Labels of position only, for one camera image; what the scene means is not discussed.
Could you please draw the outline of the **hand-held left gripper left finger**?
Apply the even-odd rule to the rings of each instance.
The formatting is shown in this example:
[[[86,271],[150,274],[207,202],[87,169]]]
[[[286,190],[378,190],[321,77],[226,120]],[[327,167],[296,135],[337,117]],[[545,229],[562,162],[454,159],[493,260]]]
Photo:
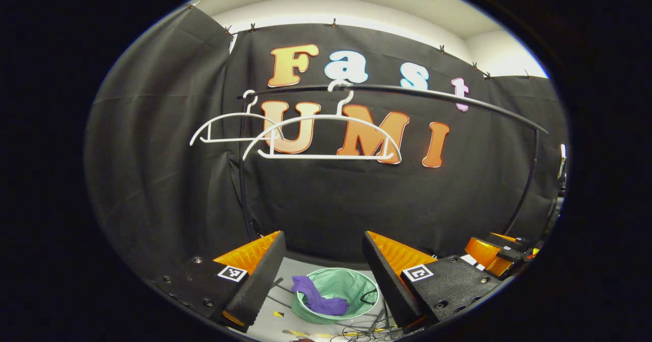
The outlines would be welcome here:
[[[247,332],[273,286],[286,253],[283,231],[274,231],[221,256],[194,256],[151,280],[190,312]]]

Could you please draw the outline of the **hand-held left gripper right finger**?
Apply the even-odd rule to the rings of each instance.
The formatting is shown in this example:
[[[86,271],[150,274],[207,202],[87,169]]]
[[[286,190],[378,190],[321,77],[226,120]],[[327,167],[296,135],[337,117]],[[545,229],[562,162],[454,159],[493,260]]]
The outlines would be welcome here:
[[[405,334],[471,311],[502,284],[460,256],[436,259],[373,231],[365,231],[362,252]]]

